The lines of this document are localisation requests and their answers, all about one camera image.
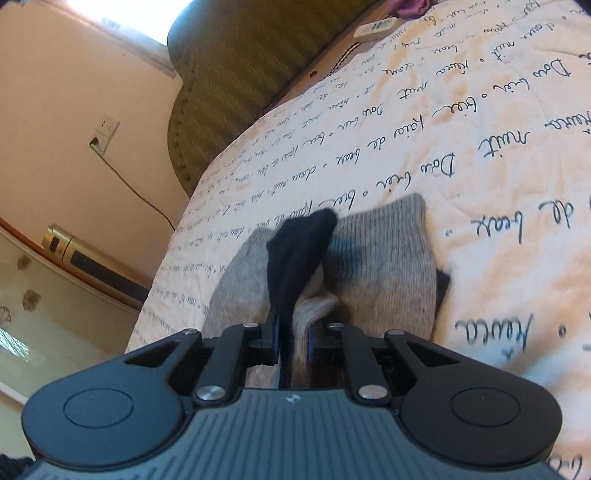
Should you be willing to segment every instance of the bedspread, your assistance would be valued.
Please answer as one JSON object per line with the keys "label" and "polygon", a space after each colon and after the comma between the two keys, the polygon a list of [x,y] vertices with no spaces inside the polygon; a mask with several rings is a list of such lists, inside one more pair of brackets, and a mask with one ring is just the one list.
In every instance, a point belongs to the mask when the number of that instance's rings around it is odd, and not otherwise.
{"label": "bedspread", "polygon": [[128,348],[200,328],[257,226],[419,192],[452,278],[433,340],[552,392],[564,423],[548,461],[587,480],[590,50],[570,0],[453,0],[405,24],[215,159]]}

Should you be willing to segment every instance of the gray sock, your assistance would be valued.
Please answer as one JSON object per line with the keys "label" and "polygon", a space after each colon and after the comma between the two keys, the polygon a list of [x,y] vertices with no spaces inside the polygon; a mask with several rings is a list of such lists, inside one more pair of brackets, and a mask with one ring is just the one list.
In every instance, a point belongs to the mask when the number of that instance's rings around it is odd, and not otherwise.
{"label": "gray sock", "polygon": [[339,220],[324,258],[324,283],[344,321],[368,336],[402,329],[424,339],[435,317],[435,260],[418,194]]}
{"label": "gray sock", "polygon": [[201,334],[217,337],[238,323],[264,323],[269,310],[267,242],[275,232],[257,228],[228,265],[213,292]]}

